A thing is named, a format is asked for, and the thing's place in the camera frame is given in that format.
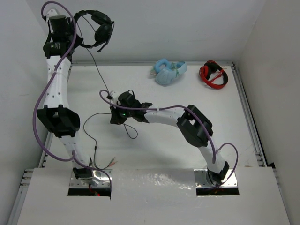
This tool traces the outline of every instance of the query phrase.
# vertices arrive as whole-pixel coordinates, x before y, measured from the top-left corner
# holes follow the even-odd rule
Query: black cable
[[[83,124],[83,131],[85,132],[85,134],[86,134],[87,136],[89,136],[91,139],[93,139],[93,140],[95,141],[95,147],[94,147],[94,150],[95,150],[95,151],[94,151],[94,160],[93,160],[94,167],[97,168],[97,169],[100,169],[100,170],[104,170],[104,169],[106,169],[106,168],[113,162],[113,160],[110,161],[109,164],[108,164],[105,168],[99,168],[99,167],[96,165],[97,140],[96,140],[94,137],[92,137],[92,136],[86,131],[86,129],[85,129],[85,125],[86,125],[87,121],[88,121],[90,118],[92,118],[93,116],[96,116],[96,115],[99,115],[99,114],[105,114],[105,115],[108,115],[108,114],[111,114],[111,113],[110,113],[110,112],[98,112],[98,113],[95,113],[95,114],[91,115],[91,116],[84,122],[84,124]],[[132,127],[132,126],[130,126],[130,125],[128,125],[128,124],[123,123],[123,125],[124,125],[124,128],[125,128],[125,130],[126,130],[127,135],[129,136],[129,138],[131,138],[131,139],[136,139],[137,136],[138,136],[137,130],[136,130],[134,127]],[[130,136],[130,134],[129,134],[128,130],[127,130],[127,127],[132,128],[132,129],[136,132],[136,136],[135,136],[135,137]]]
[[[208,169],[207,169],[207,175],[208,175],[208,178],[210,179],[211,184],[214,185],[214,182],[212,182],[212,179],[210,178],[210,172],[208,171]]]
[[[131,89],[129,89],[129,90],[128,90],[128,92],[130,92],[130,91],[132,92],[132,95],[133,95],[133,97],[135,97],[135,93],[134,93],[134,91],[133,91],[133,90],[131,90]]]
[[[81,29],[80,29],[78,23],[77,23],[77,26],[78,26],[78,29],[79,29],[79,31],[80,31],[81,38],[83,39],[83,34],[82,34],[82,32],[81,32]],[[104,79],[103,79],[103,77],[102,77],[102,75],[101,75],[101,73],[100,73],[100,71],[99,71],[99,69],[98,69],[98,66],[97,66],[97,63],[96,63],[96,60],[95,60],[93,54],[89,51],[89,49],[86,48],[86,50],[89,52],[89,54],[90,54],[91,57],[93,58],[94,64],[95,64],[95,66],[96,66],[96,69],[97,69],[97,71],[98,71],[98,73],[99,73],[99,75],[100,75],[100,77],[101,77],[101,79],[102,79],[102,81],[103,81],[103,83],[104,83],[104,85],[105,85],[105,87],[106,87],[106,90],[109,92],[108,87],[107,87],[107,85],[106,85],[106,83],[105,83],[105,81],[104,81]]]
[[[96,32],[95,28],[93,27],[93,25],[84,17],[82,16],[83,19],[86,20],[86,22],[88,22],[88,24],[91,26],[91,28],[93,29],[94,32]]]
[[[130,125],[128,125],[128,124],[123,123],[123,125],[124,125],[124,128],[125,128],[125,130],[126,130],[127,135],[128,135],[131,139],[136,139],[137,136],[139,135],[139,133],[137,132],[137,130],[136,130],[134,127],[132,127],[132,126],[130,126]],[[135,130],[135,132],[136,132],[136,136],[135,136],[135,137],[130,136],[130,134],[129,134],[127,128],[126,128],[126,126],[132,128],[133,130]]]
[[[92,25],[92,24],[91,24],[84,16],[83,16],[83,18],[84,18],[84,20],[86,20],[86,22],[88,22],[88,24],[91,26],[91,28],[94,30],[94,32],[96,32],[95,29],[94,29],[94,27],[93,27],[93,25]],[[80,29],[80,26],[79,26],[78,23],[77,23],[77,26],[78,26],[78,29],[79,29],[79,31],[80,31],[81,38],[83,39],[83,34],[82,34],[82,32],[81,32],[81,29]],[[106,90],[109,92],[108,87],[107,87],[107,85],[106,85],[106,83],[105,83],[105,81],[104,81],[104,79],[103,79],[103,77],[102,77],[102,75],[101,75],[101,73],[100,73],[100,71],[99,71],[99,69],[98,69],[98,66],[97,66],[97,63],[96,63],[96,60],[95,60],[93,54],[89,51],[89,49],[86,48],[86,50],[87,50],[87,51],[89,52],[89,54],[91,55],[91,57],[92,57],[92,59],[93,59],[93,61],[94,61],[94,64],[95,64],[95,66],[96,66],[96,68],[97,68],[97,71],[98,71],[98,73],[99,73],[99,75],[100,75],[100,77],[101,77],[101,79],[102,79],[102,81],[103,81],[103,83],[104,83],[104,85],[105,85],[105,87],[106,87]],[[95,113],[95,114],[91,115],[91,116],[84,122],[84,124],[83,124],[83,130],[84,130],[84,132],[85,132],[85,134],[86,134],[87,136],[89,136],[91,139],[93,139],[93,140],[95,141],[95,147],[94,147],[95,152],[94,152],[94,160],[93,160],[94,167],[97,168],[97,169],[103,170],[103,169],[106,169],[106,168],[113,162],[113,160],[107,165],[107,167],[105,167],[105,168],[103,168],[103,169],[99,168],[99,167],[96,165],[97,140],[96,140],[94,137],[92,137],[91,135],[89,135],[88,132],[85,130],[85,124],[87,123],[87,121],[88,121],[90,118],[92,118],[93,116],[99,115],[99,114],[111,114],[111,113],[110,113],[110,112],[98,112],[98,113]],[[130,125],[127,125],[127,124],[125,124],[125,123],[123,123],[123,125],[124,125],[124,128],[125,128],[125,130],[126,130],[127,135],[129,136],[129,138],[131,138],[131,139],[136,139],[136,138],[138,137],[138,132],[137,132],[137,130],[136,130],[134,127],[132,127],[132,126],[130,126]],[[130,134],[129,134],[129,132],[128,132],[126,126],[132,128],[132,129],[136,132],[136,136],[135,136],[135,137],[130,136]]]

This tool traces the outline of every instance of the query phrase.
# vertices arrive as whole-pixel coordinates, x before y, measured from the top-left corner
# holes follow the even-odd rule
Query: headphone ear cup
[[[97,45],[95,46],[99,46],[104,42],[106,42],[109,39],[110,35],[112,34],[112,30],[113,28],[108,24],[100,26],[98,30],[96,30],[95,32],[94,38],[97,43]]]
[[[208,70],[206,79],[209,80],[210,79],[210,75],[211,75],[211,69],[208,66],[204,66],[204,69]]]

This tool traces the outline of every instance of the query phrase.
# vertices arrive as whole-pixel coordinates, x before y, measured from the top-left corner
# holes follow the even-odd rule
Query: white platform
[[[111,201],[67,196],[70,173],[35,169],[18,225],[289,225],[270,167],[239,168],[239,196],[203,197],[190,169],[114,169]]]
[[[213,123],[216,145],[232,142],[239,150],[239,196],[196,196],[193,169],[205,168],[206,163],[178,129],[130,119],[128,124],[139,132],[131,140],[123,126],[109,124],[110,115],[97,115],[86,128],[98,140],[98,164],[106,165],[112,157],[118,161],[112,166],[112,200],[67,196],[72,164],[48,157],[45,168],[33,173],[18,225],[288,225],[273,170],[258,167],[231,68],[225,69],[228,85],[212,90],[200,81],[199,67],[189,65],[168,87],[149,78],[151,66],[103,66],[100,71],[110,90],[132,89],[141,102],[196,105]],[[72,68],[68,100],[82,125],[94,113],[109,112],[98,95],[103,88],[95,67]],[[92,157],[94,142],[82,129],[80,135]],[[68,157],[57,138],[50,150]],[[224,148],[222,155],[232,167],[233,149]]]
[[[257,167],[254,147],[246,124],[239,94],[231,67],[225,67],[229,83],[221,90],[205,86],[199,77],[199,65],[188,66],[187,72],[175,83],[163,87],[150,78],[151,66],[101,66],[99,67],[108,88],[119,92],[132,89],[140,102],[152,102],[155,106],[195,105],[213,124],[216,145],[232,142],[237,147],[239,166]],[[68,84],[70,109],[78,113],[82,125],[94,113],[109,112],[109,105],[99,97],[104,85],[95,67],[75,66],[72,68]],[[112,169],[146,168],[205,168],[206,163],[198,149],[189,145],[179,129],[161,124],[145,124],[129,119],[139,136],[128,138],[124,127],[111,125],[110,115],[97,115],[86,125],[87,131],[98,140],[97,164],[105,166],[113,157],[118,161]],[[92,157],[94,141],[81,127],[79,131],[85,150]],[[53,138],[51,152],[68,158],[63,144]],[[224,147],[222,155],[232,167],[235,152]],[[48,157],[46,168],[71,168],[71,163],[63,163]]]

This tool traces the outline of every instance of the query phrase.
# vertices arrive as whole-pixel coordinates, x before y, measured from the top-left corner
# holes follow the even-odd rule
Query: red headphones
[[[209,81],[210,75],[217,71],[220,71],[220,72]],[[204,66],[200,68],[199,75],[202,78],[202,80],[213,89],[217,89],[217,90],[222,89],[228,83],[227,73],[222,69],[222,67],[220,67],[215,61],[212,61],[212,60],[207,61],[204,64]],[[223,84],[212,83],[214,80],[221,77],[222,75],[223,75]]]

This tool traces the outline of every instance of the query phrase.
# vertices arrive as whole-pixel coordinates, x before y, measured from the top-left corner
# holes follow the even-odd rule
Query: white wall
[[[46,31],[40,8],[46,0],[26,0]],[[59,0],[73,14],[99,10],[115,21],[107,47],[95,51],[98,61],[237,60],[265,0]],[[90,26],[79,24],[87,43]],[[76,50],[74,61],[92,61]]]
[[[47,73],[45,34],[27,3],[3,1],[0,15],[0,225],[4,225],[24,169],[34,168],[41,154],[31,118]]]
[[[239,62],[268,161],[292,224],[300,224],[300,1],[268,0]]]

